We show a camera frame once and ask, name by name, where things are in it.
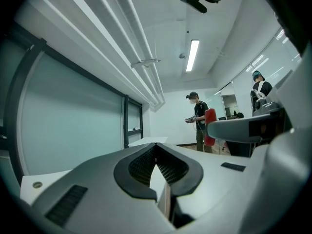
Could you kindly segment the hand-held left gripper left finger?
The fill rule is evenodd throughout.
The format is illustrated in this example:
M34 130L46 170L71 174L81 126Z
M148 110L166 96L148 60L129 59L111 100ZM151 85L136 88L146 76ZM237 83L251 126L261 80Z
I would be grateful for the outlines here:
M53 233L167 234L149 181L154 143L92 158L49 186L33 203Z

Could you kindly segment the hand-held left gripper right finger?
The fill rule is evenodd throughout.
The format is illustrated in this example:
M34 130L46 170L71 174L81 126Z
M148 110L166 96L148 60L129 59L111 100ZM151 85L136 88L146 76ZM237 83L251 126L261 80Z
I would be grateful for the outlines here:
M243 216L256 186L256 153L250 158L225 156L158 144L179 159L200 164L195 190L171 200L173 222L156 222L157 234L240 234Z

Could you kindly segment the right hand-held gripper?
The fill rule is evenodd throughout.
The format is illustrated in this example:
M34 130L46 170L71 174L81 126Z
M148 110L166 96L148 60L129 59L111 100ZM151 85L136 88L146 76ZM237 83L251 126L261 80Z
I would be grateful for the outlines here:
M292 114L295 109L294 95L289 86L292 75L293 70L290 70L267 95L262 88L269 83L259 81L258 88L253 89L253 117L210 122L208 136L238 143L261 143L274 139L283 132L285 110Z

